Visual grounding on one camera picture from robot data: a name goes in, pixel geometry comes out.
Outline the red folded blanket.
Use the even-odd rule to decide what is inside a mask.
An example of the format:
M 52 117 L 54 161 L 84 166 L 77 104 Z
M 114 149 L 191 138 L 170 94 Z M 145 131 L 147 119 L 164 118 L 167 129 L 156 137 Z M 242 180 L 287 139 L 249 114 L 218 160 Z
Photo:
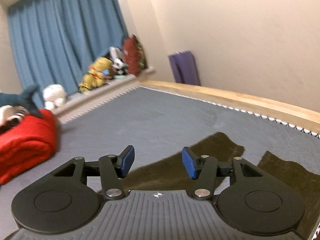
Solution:
M 57 152 L 55 115 L 40 110 L 43 118 L 32 115 L 1 134 L 1 185 L 50 159 Z

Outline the yellow plush toy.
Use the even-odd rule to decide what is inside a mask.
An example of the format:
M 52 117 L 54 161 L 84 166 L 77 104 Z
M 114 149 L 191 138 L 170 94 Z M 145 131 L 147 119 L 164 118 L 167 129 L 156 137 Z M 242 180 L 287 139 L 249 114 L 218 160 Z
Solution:
M 105 58 L 97 58 L 88 68 L 88 72 L 82 77 L 78 84 L 78 92 L 86 93 L 107 84 L 108 80 L 114 78 L 112 61 Z

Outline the purple yoga mat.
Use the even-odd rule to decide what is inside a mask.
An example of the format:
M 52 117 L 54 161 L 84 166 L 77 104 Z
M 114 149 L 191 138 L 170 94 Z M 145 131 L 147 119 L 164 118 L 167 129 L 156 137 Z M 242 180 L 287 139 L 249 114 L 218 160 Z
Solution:
M 195 57 L 191 51 L 180 51 L 168 58 L 176 83 L 201 85 Z

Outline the black white plush toy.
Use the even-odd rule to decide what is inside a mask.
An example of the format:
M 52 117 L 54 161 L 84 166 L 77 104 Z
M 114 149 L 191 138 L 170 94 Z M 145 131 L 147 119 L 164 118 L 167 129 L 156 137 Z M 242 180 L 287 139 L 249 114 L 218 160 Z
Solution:
M 110 47 L 110 58 L 113 62 L 113 67 L 116 69 L 117 75 L 127 75 L 128 65 L 125 63 L 122 51 L 117 47 Z

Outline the blue shark plush toy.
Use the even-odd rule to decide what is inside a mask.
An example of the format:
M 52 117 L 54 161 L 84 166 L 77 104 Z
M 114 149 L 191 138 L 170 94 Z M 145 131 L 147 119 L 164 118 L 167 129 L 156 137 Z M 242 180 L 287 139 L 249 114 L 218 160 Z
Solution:
M 38 85 L 28 86 L 21 94 L 7 94 L 1 92 L 1 107 L 23 107 L 31 115 L 42 119 L 43 115 L 33 101 L 33 95 L 39 90 Z

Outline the white folded clothes pile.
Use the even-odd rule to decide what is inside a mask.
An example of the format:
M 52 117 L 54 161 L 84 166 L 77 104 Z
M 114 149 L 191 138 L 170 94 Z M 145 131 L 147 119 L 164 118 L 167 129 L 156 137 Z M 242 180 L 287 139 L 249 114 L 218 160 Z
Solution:
M 28 115 L 28 111 L 21 107 L 10 105 L 1 107 L 1 134 L 19 125 Z

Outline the dark red bag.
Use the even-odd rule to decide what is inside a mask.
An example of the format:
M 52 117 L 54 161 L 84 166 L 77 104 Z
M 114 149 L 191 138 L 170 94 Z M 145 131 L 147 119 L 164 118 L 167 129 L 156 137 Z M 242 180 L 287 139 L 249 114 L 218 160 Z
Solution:
M 123 53 L 130 74 L 138 76 L 148 67 L 144 48 L 136 35 L 132 35 L 124 41 Z

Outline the blue curtain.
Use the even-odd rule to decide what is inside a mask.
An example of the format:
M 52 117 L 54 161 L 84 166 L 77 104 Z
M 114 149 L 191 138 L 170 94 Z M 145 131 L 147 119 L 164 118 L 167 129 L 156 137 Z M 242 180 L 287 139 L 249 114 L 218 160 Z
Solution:
M 118 0 L 20 0 L 7 13 L 22 88 L 75 93 L 89 65 L 128 36 Z

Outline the wooden bed frame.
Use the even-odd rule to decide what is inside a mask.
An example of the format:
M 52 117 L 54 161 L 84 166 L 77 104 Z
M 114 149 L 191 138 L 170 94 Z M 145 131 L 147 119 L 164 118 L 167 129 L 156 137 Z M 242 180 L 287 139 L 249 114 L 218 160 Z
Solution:
M 237 92 L 180 83 L 148 80 L 144 81 L 142 86 L 260 114 L 278 120 L 282 124 L 295 125 L 301 128 L 302 131 L 311 133 L 312 135 L 319 134 L 319 113 L 288 103 Z

